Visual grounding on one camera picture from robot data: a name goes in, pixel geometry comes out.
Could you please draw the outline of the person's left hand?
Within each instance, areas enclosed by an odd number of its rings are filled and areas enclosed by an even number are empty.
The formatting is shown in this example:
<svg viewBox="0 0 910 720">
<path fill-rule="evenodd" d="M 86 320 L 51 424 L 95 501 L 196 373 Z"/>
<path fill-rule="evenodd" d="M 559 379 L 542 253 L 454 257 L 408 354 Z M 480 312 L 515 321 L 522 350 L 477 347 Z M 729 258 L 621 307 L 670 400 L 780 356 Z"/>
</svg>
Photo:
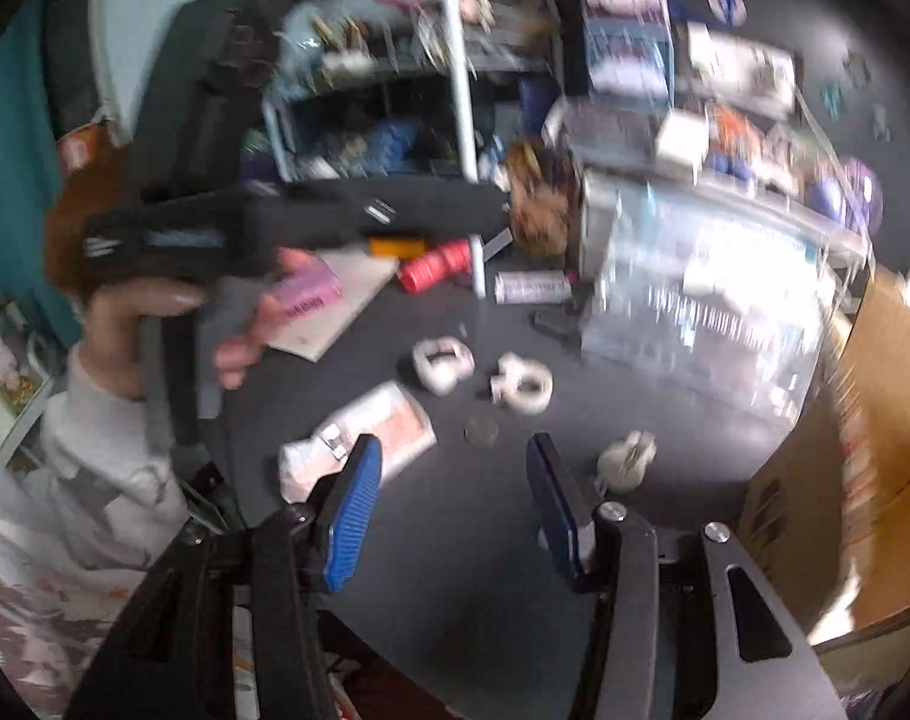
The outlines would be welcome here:
<svg viewBox="0 0 910 720">
<path fill-rule="evenodd" d="M 144 397 L 139 321 L 142 317 L 180 317 L 206 301 L 196 284 L 167 278 L 136 278 L 98 288 L 85 309 L 84 338 L 77 359 L 98 387 L 125 400 Z M 247 330 L 227 338 L 212 362 L 220 385 L 242 387 L 263 348 L 288 323 L 288 312 L 271 293 L 263 294 Z"/>
</svg>

